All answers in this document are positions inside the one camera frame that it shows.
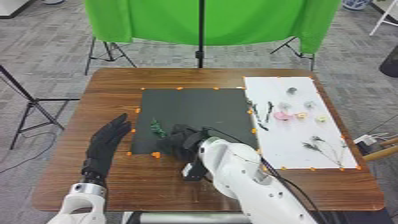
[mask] white sheet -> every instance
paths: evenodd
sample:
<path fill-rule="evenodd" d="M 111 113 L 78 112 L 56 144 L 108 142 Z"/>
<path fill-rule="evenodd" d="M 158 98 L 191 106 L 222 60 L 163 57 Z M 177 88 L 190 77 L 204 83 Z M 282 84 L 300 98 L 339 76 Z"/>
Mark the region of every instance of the white sheet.
<path fill-rule="evenodd" d="M 289 88 L 296 88 L 293 95 L 286 93 Z M 257 141 L 264 159 L 271 166 L 280 169 L 303 168 L 355 168 L 357 162 L 346 147 L 344 139 L 334 119 L 326 110 L 326 106 L 316 93 L 312 79 L 309 77 L 246 77 L 245 78 L 245 94 L 254 104 L 257 104 L 257 113 L 261 118 L 268 112 L 268 101 L 273 104 L 270 121 L 264 123 L 268 131 L 257 125 L 252 114 L 252 121 L 257 129 Z M 314 102 L 314 108 L 307 109 L 303 103 Z M 280 121 L 273 117 L 273 113 L 280 111 L 278 103 L 287 103 L 291 109 L 287 114 L 307 113 L 307 118 Z M 316 121 L 316 117 L 325 116 L 325 123 Z M 321 153 L 303 147 L 302 143 L 318 145 Z"/>

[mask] leaf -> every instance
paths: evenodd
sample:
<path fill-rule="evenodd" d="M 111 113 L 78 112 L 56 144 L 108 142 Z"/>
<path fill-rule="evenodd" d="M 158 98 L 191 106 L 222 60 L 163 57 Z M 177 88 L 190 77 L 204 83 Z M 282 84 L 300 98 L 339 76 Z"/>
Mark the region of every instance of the leaf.
<path fill-rule="evenodd" d="M 310 149 L 310 150 L 321 152 L 318 146 L 316 146 L 316 145 L 310 145 L 307 142 L 302 142 L 302 146 L 303 146 L 303 148 L 307 148 L 307 149 Z"/>
<path fill-rule="evenodd" d="M 312 140 L 314 142 L 325 142 L 325 140 L 323 140 L 316 135 L 310 137 L 310 140 Z"/>

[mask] orange marker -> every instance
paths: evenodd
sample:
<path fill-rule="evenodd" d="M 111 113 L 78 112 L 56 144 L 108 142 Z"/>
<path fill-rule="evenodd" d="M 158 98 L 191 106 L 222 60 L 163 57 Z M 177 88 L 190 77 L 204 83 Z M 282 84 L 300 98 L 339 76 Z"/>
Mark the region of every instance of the orange marker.
<path fill-rule="evenodd" d="M 152 157 L 158 159 L 159 158 L 159 152 L 152 152 Z"/>

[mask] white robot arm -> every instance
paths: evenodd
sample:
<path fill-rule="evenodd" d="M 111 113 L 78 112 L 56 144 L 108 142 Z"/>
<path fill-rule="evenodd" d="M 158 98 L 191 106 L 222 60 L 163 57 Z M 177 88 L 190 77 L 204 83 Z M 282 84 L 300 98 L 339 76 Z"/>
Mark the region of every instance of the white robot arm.
<path fill-rule="evenodd" d="M 211 137 L 198 158 L 220 193 L 239 202 L 254 224 L 316 224 L 312 216 L 277 178 L 261 170 L 261 157 L 248 145 Z"/>

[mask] black pole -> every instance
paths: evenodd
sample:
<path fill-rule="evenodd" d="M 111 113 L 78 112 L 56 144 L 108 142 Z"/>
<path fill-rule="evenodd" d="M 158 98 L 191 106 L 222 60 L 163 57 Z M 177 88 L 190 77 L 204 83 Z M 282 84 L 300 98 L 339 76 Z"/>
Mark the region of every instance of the black pole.
<path fill-rule="evenodd" d="M 206 14 L 206 0 L 198 0 L 198 49 L 195 52 L 197 68 L 202 68 L 204 60 L 204 14 Z"/>

